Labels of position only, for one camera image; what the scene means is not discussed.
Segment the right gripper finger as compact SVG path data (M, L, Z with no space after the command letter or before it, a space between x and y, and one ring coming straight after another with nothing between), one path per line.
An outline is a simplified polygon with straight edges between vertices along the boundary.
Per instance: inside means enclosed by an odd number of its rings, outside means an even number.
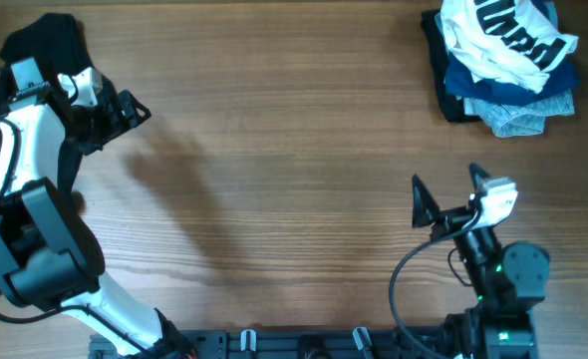
M418 175L412 177L413 214L412 227L426 227L443 222L441 209Z
M476 163L471 163L468 170L475 190L480 190L483 184L490 179L490 174Z

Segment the white t-shirt with black print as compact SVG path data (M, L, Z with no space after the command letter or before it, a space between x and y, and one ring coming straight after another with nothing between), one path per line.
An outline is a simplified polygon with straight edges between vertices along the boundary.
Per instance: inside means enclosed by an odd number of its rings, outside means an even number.
M535 94L579 42L530 0L444 0L441 26L446 48L474 82L494 80Z

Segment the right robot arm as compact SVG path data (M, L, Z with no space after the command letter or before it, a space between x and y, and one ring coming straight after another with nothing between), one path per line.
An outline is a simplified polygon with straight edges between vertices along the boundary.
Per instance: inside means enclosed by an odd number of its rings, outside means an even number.
M546 296L550 255L539 245L503 245L494 228L513 212L516 183L469 166L473 193L466 205L442 209L412 177L413 226L432 229L430 242L452 240L477 303L448 315L432 350L445 358L535 359L539 356L531 311Z

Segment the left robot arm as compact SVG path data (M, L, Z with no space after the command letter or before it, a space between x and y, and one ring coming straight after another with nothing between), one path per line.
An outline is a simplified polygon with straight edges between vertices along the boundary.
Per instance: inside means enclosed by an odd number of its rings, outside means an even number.
M0 296L35 308L37 321L62 314L81 321L120 357L194 357L159 310L107 273L65 186L65 150L99 151L145 122L149 109L94 68L56 74L30 57L9 70L16 91L0 115ZM0 312L0 321L14 317Z

